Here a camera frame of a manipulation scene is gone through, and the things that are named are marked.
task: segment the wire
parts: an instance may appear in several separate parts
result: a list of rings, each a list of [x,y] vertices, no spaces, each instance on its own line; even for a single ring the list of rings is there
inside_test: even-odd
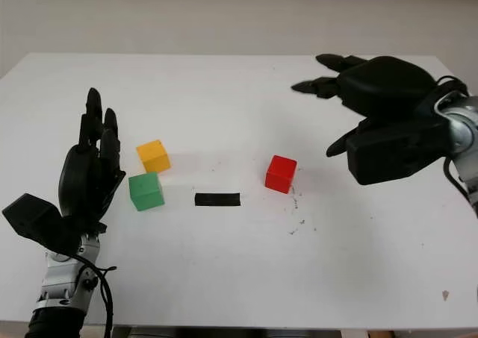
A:
[[[459,79],[455,76],[452,76],[452,75],[444,75],[442,77],[440,77],[437,81],[436,81],[436,84],[440,84],[441,81],[443,81],[444,79],[451,79],[452,81],[459,81]]]
[[[80,269],[78,270],[78,274],[76,275],[76,279],[75,279],[75,287],[78,286],[78,282],[80,281],[81,274],[83,273],[83,271],[84,271],[87,267],[88,267],[88,266],[83,265],[83,266],[80,267]]]
[[[443,162],[443,173],[445,174],[445,178],[447,178],[448,181],[460,192],[460,194],[463,195],[466,201],[468,201],[468,193],[463,188],[463,186],[460,185],[460,183],[451,175],[450,164],[451,159],[449,157],[446,157],[445,161]]]
[[[108,284],[108,281],[106,281],[105,276],[108,271],[113,271],[116,269],[116,267],[112,266],[107,269],[99,269],[98,267],[95,266],[94,263],[92,263],[91,261],[87,260],[86,258],[82,256],[79,256],[77,254],[72,254],[70,257],[80,261],[81,263],[84,264],[84,266],[91,269],[100,280],[100,291],[101,291],[102,299],[103,299],[103,302],[105,303],[105,309],[106,309],[106,323],[105,323],[104,338],[111,338],[111,330],[113,329],[113,297],[111,295],[110,286]]]

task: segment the robotic hand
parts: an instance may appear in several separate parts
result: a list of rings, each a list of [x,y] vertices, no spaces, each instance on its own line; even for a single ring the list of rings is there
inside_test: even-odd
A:
[[[106,231],[99,220],[125,177],[119,158],[116,115],[108,108],[102,121],[100,95],[92,88],[87,112],[81,116],[78,144],[69,150],[61,172],[58,196],[62,214],[53,204],[30,194],[2,211],[18,235],[51,250],[27,338],[78,338],[98,281],[107,313],[105,337],[111,335],[113,301],[105,274],[116,267],[99,269],[94,263],[99,253],[98,235]]]
[[[395,57],[316,58],[338,77],[303,81],[292,89],[319,98],[338,96],[366,117],[330,145],[328,157],[346,151],[349,170],[363,185],[413,175],[446,157],[445,175],[477,211],[478,97],[469,96],[466,85],[451,76],[435,81]],[[450,174],[451,161],[465,188]]]

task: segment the white table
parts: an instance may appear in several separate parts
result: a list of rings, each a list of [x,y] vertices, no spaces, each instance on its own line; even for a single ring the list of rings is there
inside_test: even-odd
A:
[[[24,192],[58,204],[96,87],[117,112],[128,176],[144,173],[135,147],[150,140],[173,165],[160,174],[165,206],[138,213],[125,180],[105,216],[97,263],[119,267],[115,324],[478,326],[477,218],[441,161],[361,187],[345,155],[326,158],[360,117],[289,86],[327,74],[312,56],[30,54],[0,81],[0,207]],[[274,154],[298,161],[295,193],[264,187]],[[196,192],[240,192],[242,206],[195,207]],[[28,321],[44,249],[3,219],[0,243],[0,319]],[[104,318],[96,292],[87,322]]]

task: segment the black rectangle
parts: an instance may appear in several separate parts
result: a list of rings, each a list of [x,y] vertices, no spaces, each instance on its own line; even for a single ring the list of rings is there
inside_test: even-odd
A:
[[[240,194],[197,193],[194,203],[196,206],[240,206]]]

